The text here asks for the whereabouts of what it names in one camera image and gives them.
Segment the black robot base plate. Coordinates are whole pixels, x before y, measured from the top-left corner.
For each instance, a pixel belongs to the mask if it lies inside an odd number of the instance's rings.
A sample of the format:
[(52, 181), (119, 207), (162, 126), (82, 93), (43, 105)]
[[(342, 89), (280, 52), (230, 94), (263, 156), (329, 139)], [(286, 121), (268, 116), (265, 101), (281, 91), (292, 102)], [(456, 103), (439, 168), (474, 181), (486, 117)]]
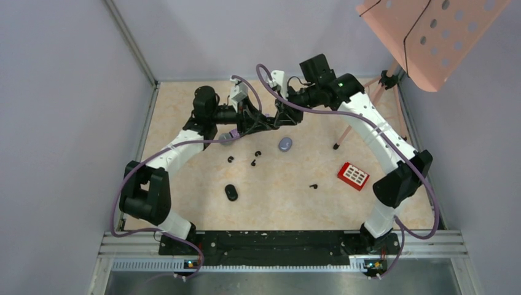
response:
[(191, 245), (161, 236), (159, 255), (204, 255), (204, 266), (347, 266), (356, 255), (384, 258), (398, 253), (398, 235), (390, 233), (371, 245), (356, 231), (223, 231), (197, 232)]

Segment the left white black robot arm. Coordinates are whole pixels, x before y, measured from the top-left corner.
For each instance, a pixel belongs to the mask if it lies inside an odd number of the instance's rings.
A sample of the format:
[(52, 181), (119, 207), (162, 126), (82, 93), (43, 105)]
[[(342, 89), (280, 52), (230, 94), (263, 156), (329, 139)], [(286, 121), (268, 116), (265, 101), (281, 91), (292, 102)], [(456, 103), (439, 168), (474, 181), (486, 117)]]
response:
[(182, 254), (196, 249), (195, 225), (175, 212), (171, 202), (170, 181), (193, 156), (216, 143), (218, 125), (236, 125), (239, 136), (276, 130), (276, 118), (255, 108), (242, 84), (233, 86), (228, 104), (221, 104), (216, 91), (204, 85), (195, 90), (193, 110), (177, 137), (159, 152), (142, 162), (131, 161), (125, 167), (123, 182), (116, 198), (119, 210), (150, 224), (148, 232), (164, 232), (174, 237), (174, 247)]

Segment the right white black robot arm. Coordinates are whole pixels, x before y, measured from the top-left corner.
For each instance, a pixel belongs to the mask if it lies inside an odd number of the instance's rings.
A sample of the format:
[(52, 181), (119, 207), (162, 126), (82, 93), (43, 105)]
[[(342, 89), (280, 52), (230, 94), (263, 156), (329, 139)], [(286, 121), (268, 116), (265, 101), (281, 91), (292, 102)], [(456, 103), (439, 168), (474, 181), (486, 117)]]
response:
[(336, 75), (325, 55), (301, 62), (300, 68), (308, 86), (295, 91), (285, 73), (272, 71), (266, 88), (292, 110), (319, 114), (317, 107), (324, 106), (323, 114), (342, 116), (372, 151), (385, 175), (372, 186), (376, 201), (361, 226), (360, 244), (364, 251), (377, 253), (385, 246), (402, 202), (425, 185), (433, 157), (402, 138), (377, 111), (360, 81), (352, 74)]

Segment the lavender earbud charging case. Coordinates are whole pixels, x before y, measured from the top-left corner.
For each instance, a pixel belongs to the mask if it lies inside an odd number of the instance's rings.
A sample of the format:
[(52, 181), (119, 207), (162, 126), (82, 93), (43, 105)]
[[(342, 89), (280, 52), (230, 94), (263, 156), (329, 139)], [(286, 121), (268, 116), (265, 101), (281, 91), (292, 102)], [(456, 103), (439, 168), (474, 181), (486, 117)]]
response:
[(278, 149), (281, 152), (288, 152), (292, 147), (293, 141), (290, 137), (284, 137), (278, 143)]

